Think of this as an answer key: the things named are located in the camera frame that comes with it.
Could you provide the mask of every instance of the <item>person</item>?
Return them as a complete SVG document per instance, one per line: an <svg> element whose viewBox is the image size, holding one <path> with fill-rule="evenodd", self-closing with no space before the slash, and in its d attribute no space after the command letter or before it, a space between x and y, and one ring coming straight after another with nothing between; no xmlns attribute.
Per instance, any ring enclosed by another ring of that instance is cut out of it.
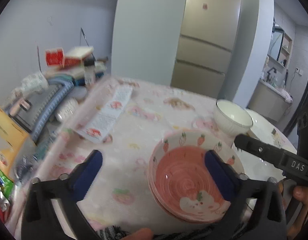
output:
<svg viewBox="0 0 308 240"><path fill-rule="evenodd" d="M283 183L280 181L278 183L278 189L283 192ZM289 228L287 232L287 237L289 240L292 240L296 237L299 231L302 228L302 224L306 219L308 213L308 187L296 186L293 190L293 197L303 203L303 207L296 218L294 224ZM135 233L122 238L122 240L152 240L154 233L149 228L142 228Z"/></svg>

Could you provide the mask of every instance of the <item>refrigerator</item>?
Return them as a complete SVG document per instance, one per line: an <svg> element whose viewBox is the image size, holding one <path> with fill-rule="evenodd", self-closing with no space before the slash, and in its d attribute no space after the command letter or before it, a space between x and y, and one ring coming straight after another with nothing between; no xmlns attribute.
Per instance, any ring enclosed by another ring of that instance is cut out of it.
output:
<svg viewBox="0 0 308 240"><path fill-rule="evenodd" d="M171 86L217 98L232 55L241 0L186 0Z"/></svg>

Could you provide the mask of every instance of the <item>pink bowl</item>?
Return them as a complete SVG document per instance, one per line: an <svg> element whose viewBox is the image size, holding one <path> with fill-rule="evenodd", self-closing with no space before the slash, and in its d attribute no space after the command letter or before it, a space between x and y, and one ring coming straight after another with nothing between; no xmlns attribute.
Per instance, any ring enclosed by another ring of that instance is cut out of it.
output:
<svg viewBox="0 0 308 240"><path fill-rule="evenodd" d="M244 173L235 152L218 138L200 131L185 131L160 141L149 161L149 186L167 213L193 223L220 220L230 206L222 198L204 164L214 149L237 173Z"/></svg>

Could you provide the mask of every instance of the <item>shelf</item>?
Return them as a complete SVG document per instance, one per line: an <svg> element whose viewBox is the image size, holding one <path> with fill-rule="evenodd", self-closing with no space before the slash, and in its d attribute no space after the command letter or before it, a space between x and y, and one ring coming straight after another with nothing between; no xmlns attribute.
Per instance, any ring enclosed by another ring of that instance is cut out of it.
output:
<svg viewBox="0 0 308 240"><path fill-rule="evenodd" d="M287 49L285 49L284 47L281 47L281 52L282 51L285 52L286 54L290 55L290 52Z"/></svg>
<svg viewBox="0 0 308 240"><path fill-rule="evenodd" d="M267 56L269 56L270 61L274 62L277 66L280 66L281 68L285 68L285 69L286 69L286 67L284 67L283 65L281 65L281 64L280 64L276 59L274 59L272 56L270 56L270 55L267 55Z"/></svg>

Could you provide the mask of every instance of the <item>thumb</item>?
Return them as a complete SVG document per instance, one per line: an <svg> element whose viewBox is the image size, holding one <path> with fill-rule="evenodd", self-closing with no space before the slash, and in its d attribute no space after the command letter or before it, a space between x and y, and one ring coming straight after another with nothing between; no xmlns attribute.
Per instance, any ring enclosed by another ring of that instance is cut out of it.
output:
<svg viewBox="0 0 308 240"><path fill-rule="evenodd" d="M149 228L142 228L135 233L124 237L122 240L152 240L153 232Z"/></svg>

